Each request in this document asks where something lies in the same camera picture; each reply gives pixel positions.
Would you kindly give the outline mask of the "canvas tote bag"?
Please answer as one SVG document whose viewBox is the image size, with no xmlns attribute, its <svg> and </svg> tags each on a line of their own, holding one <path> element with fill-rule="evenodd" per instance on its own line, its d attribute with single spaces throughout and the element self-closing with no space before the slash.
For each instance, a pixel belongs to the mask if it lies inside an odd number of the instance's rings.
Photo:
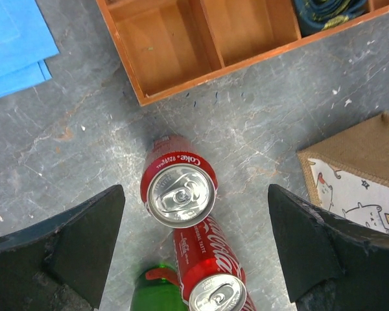
<svg viewBox="0 0 389 311">
<path fill-rule="evenodd" d="M 389 235 L 389 113 L 297 153 L 312 204 Z"/>
</svg>

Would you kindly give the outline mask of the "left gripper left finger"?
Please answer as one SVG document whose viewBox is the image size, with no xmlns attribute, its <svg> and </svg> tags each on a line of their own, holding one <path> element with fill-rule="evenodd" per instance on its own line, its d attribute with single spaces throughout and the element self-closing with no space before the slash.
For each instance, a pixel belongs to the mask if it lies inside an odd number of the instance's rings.
<svg viewBox="0 0 389 311">
<path fill-rule="evenodd" d="M 121 185 L 0 236 L 0 310 L 97 310 L 125 204 Z"/>
</svg>

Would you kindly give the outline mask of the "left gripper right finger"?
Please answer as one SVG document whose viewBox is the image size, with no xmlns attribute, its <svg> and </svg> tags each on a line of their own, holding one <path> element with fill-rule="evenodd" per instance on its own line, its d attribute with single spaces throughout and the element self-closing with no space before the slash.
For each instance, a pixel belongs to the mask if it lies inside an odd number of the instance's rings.
<svg viewBox="0 0 389 311">
<path fill-rule="evenodd" d="M 298 310 L 389 310 L 389 235 L 283 187 L 268 207 L 290 302 Z"/>
</svg>

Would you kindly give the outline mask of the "red cola can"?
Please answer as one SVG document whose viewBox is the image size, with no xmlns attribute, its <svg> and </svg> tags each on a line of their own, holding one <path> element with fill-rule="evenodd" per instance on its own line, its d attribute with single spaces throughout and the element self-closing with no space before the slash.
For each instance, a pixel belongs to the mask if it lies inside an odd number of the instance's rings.
<svg viewBox="0 0 389 311">
<path fill-rule="evenodd" d="M 246 274 L 218 224 L 208 216 L 173 232 L 182 300 L 189 310 L 255 310 Z"/>
<path fill-rule="evenodd" d="M 212 211 L 217 175 L 186 137 L 164 135 L 146 152 L 140 183 L 147 211 L 171 228 L 194 226 Z"/>
</svg>

